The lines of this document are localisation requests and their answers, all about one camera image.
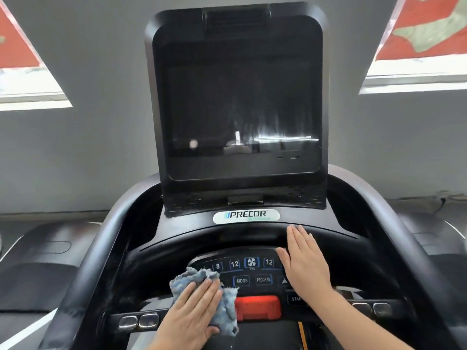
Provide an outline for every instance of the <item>right hand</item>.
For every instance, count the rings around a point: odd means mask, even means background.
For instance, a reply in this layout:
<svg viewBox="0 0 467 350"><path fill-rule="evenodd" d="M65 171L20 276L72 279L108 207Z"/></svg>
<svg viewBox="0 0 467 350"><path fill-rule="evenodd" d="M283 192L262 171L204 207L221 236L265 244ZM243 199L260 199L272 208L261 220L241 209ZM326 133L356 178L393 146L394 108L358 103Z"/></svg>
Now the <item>right hand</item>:
<svg viewBox="0 0 467 350"><path fill-rule="evenodd" d="M302 226L287 227L287 245L277 248L277 255L295 292L313 308L322 297L334 292L329 266L315 239Z"/></svg>
<svg viewBox="0 0 467 350"><path fill-rule="evenodd" d="M149 350L200 350L219 333L209 326L222 298L219 285L219 279L206 279L195 290L196 284L190 283L167 312Z"/></svg>

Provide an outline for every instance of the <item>gray wall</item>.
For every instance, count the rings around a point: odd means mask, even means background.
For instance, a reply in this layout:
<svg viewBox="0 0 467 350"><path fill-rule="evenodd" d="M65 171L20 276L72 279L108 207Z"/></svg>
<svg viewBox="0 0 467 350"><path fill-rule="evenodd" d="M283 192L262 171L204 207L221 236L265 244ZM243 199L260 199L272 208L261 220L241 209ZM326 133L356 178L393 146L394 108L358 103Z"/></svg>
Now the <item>gray wall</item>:
<svg viewBox="0 0 467 350"><path fill-rule="evenodd" d="M108 209L157 172L151 15L299 0L4 1L73 108L0 112L0 213ZM331 24L330 163L386 196L467 190L464 92L357 95L395 2L316 0Z"/></svg>

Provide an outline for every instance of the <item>air vent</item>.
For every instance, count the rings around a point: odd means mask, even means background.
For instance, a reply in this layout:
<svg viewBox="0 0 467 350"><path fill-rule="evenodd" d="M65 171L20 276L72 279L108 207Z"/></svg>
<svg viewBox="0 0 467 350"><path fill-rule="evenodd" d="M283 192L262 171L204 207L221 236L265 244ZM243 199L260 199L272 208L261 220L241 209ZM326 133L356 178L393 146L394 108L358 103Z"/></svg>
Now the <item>air vent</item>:
<svg viewBox="0 0 467 350"><path fill-rule="evenodd" d="M270 18L269 8L239 8L236 10L205 11L208 33L246 32L264 28Z"/></svg>

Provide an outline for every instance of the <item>black screen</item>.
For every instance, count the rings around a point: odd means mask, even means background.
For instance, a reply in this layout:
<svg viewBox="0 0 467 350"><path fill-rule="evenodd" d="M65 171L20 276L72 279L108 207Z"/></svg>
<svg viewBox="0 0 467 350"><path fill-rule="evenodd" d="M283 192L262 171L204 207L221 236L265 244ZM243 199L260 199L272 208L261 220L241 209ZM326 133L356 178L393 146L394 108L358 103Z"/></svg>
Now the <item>black screen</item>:
<svg viewBox="0 0 467 350"><path fill-rule="evenodd" d="M298 59L169 67L169 155L296 151L318 144L311 71L309 61Z"/></svg>

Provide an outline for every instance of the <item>cleaning cloth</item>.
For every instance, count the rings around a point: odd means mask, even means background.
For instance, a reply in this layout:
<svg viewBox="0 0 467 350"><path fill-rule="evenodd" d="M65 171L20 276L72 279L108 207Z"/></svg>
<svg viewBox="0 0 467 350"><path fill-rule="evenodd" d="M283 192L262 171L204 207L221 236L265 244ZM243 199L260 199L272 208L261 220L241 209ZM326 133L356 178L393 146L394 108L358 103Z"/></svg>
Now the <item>cleaning cloth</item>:
<svg viewBox="0 0 467 350"><path fill-rule="evenodd" d="M173 294L173 302L178 299L183 290L191 282L196 282L196 287L198 287L207 278L214 281L219 278L219 273L217 271L211 271L210 269L201 269L198 271L195 268L186 268L183 274L180 274L169 283ZM236 336L238 333L238 325L237 314L235 313L235 300L237 298L238 289L223 288L222 291L222 299L209 324L218 327L221 335Z"/></svg>

